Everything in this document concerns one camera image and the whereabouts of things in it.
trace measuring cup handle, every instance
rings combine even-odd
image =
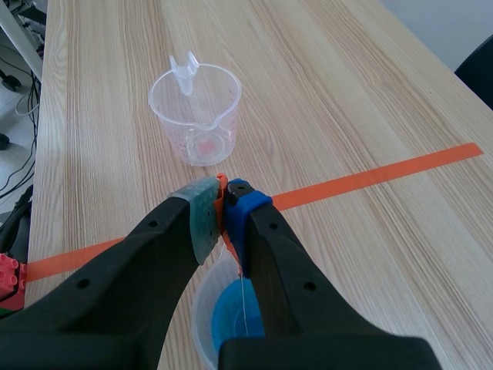
[[[196,75],[197,69],[199,68],[199,63],[195,56],[192,52],[188,52],[188,64],[185,66],[178,66],[175,57],[170,55],[169,64],[171,64],[171,70],[173,71],[173,75],[178,82],[182,94],[184,96],[191,96],[193,91],[193,77]]]

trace cup rim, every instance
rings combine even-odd
[[[151,89],[149,90],[149,96],[148,96],[148,102],[149,102],[149,105],[151,107],[151,109],[153,110],[153,112],[160,118],[160,119],[163,119],[167,122],[170,122],[170,123],[174,123],[176,125],[180,125],[180,126],[195,126],[201,130],[204,130],[204,131],[210,131],[210,130],[214,130],[217,125],[219,125],[219,122],[220,120],[228,113],[230,113],[233,109],[236,108],[236,106],[238,105],[238,102],[240,101],[240,97],[241,97],[241,82],[240,80],[238,79],[238,77],[236,77],[234,75],[234,73],[232,73],[231,71],[223,68],[223,67],[219,67],[219,66],[216,66],[214,64],[208,64],[208,63],[200,63],[199,64],[199,67],[200,68],[201,66],[204,66],[204,67],[212,67],[212,68],[216,68],[216,69],[220,69],[221,71],[223,72],[226,72],[228,75],[230,75],[232,78],[233,78],[233,81],[236,83],[236,87],[237,87],[237,93],[236,93],[236,97],[235,97],[235,100],[233,101],[233,103],[231,104],[231,106],[226,109],[223,113],[219,114],[212,125],[208,126],[208,127],[205,127],[205,126],[202,126],[200,124],[197,124],[197,123],[186,123],[186,122],[179,122],[179,121],[175,121],[174,119],[170,119],[166,116],[164,116],[163,114],[159,113],[157,111],[157,108],[156,108],[156,105],[154,104],[153,102],[153,92],[154,92],[154,89],[156,88],[157,84],[159,83],[159,81],[161,81],[161,79],[163,79],[164,77],[168,76],[170,73],[173,73],[173,71],[170,69],[169,71],[167,72],[164,72],[154,83],[153,85],[151,86]]]

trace red lego brick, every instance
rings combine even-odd
[[[0,254],[0,308],[17,311],[24,307],[25,279],[27,266],[20,264],[17,260]],[[11,294],[15,288],[17,291],[12,297],[2,301],[2,298]]]

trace blue liquid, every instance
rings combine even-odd
[[[262,316],[252,282],[243,279],[245,294],[245,318],[243,316],[243,298],[241,294],[241,280],[235,280],[220,295],[214,307],[212,320],[212,334],[214,347],[219,349],[225,341],[231,338],[263,337]]]

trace small plastic cup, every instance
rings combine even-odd
[[[169,57],[171,70],[151,87],[149,104],[181,160],[212,166],[233,151],[241,84],[227,69],[188,57],[185,66]]]
[[[263,336],[262,318],[253,285],[244,278],[242,294],[238,264],[226,248],[207,271],[193,297],[192,336],[207,370],[217,369],[219,350],[226,340]]]

